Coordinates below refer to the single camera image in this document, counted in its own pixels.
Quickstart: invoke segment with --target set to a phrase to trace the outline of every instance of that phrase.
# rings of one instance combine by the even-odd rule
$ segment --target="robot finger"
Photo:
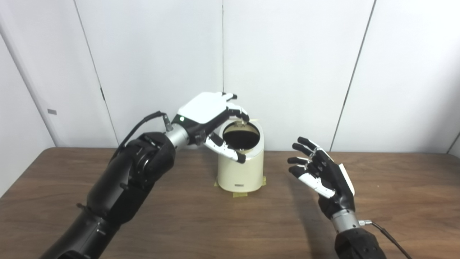
[[[315,149],[319,148],[319,146],[316,143],[304,137],[299,137],[297,139],[297,142],[299,142],[300,144],[304,146],[307,146],[312,151],[315,151]]]
[[[235,116],[237,118],[242,119],[244,122],[249,121],[249,115],[247,112],[241,107],[233,103],[227,103],[227,109],[229,111],[230,116]]]
[[[246,155],[230,148],[217,134],[211,133],[204,141],[204,145],[217,154],[230,158],[240,164],[244,164],[244,162],[246,162]]]
[[[297,151],[300,151],[302,153],[304,153],[305,155],[311,157],[314,153],[313,151],[311,151],[309,148],[307,148],[306,146],[302,145],[302,144],[299,144],[299,143],[294,143],[292,144],[292,148],[297,150]]]
[[[316,168],[316,166],[313,164],[313,163],[308,163],[307,164],[307,170],[312,174],[312,175],[315,175],[315,176],[319,176],[319,170]]]
[[[238,96],[236,94],[230,94],[230,93],[224,93],[222,92],[222,97],[226,100],[226,101],[230,101],[230,100],[236,100],[238,99]]]
[[[288,164],[299,164],[299,165],[306,165],[310,163],[311,160],[308,158],[303,157],[290,157],[287,159]]]
[[[315,192],[319,193],[319,195],[324,196],[327,199],[335,195],[334,190],[325,187],[323,185],[323,180],[321,180],[319,177],[314,177],[311,175],[304,166],[292,166],[289,168],[289,172],[291,172],[301,182],[312,188]]]

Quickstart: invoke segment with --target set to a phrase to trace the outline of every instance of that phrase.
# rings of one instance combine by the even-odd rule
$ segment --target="black arm segment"
[[[337,234],[335,251],[340,259],[386,259],[375,236],[362,228]]]
[[[173,167],[175,155],[174,145],[160,132],[129,142],[94,184],[78,218],[40,259],[98,259]]]

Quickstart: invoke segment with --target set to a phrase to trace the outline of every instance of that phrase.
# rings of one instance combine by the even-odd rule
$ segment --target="yellow tape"
[[[233,198],[247,197],[247,193],[233,193]]]

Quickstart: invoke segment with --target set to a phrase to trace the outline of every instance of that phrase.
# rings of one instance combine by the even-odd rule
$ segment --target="container opening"
[[[235,150],[243,151],[252,149],[259,143],[260,133],[252,123],[243,125],[241,122],[234,122],[224,129],[222,138]]]

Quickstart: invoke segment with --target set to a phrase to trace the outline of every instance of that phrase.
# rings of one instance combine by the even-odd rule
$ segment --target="cream cylindrical container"
[[[247,193],[258,190],[264,179],[264,133],[254,121],[227,121],[219,136],[237,152],[246,155],[240,164],[222,155],[218,157],[217,182],[229,192]]]

